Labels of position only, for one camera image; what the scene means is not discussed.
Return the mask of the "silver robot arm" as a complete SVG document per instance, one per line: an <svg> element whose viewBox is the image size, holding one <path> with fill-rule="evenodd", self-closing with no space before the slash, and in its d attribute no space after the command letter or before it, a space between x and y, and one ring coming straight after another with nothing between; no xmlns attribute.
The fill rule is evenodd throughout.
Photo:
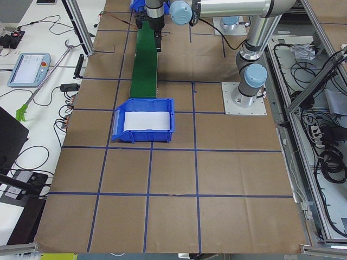
<svg viewBox="0 0 347 260"><path fill-rule="evenodd" d="M193 27L204 18L254 16L246 40L237 48L236 65L240 83L232 92L231 99L242 108L255 103L259 89L266 82L267 70L257 61L282 14L294 3L283 0L168 1L169 14L177 25L189 24Z"/></svg>

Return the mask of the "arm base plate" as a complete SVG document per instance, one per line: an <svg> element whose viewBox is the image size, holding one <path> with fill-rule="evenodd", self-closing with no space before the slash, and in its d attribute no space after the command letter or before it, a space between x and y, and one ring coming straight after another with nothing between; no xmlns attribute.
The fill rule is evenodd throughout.
<svg viewBox="0 0 347 260"><path fill-rule="evenodd" d="M226 115L239 116L266 116L266 107L263 97L246 97L239 92L238 82L221 82L224 111Z"/></svg>
<svg viewBox="0 0 347 260"><path fill-rule="evenodd" d="M213 25L217 28L214 30L215 35L220 35L219 30L225 36L246 36L246 24L242 16L213 18Z"/></svg>

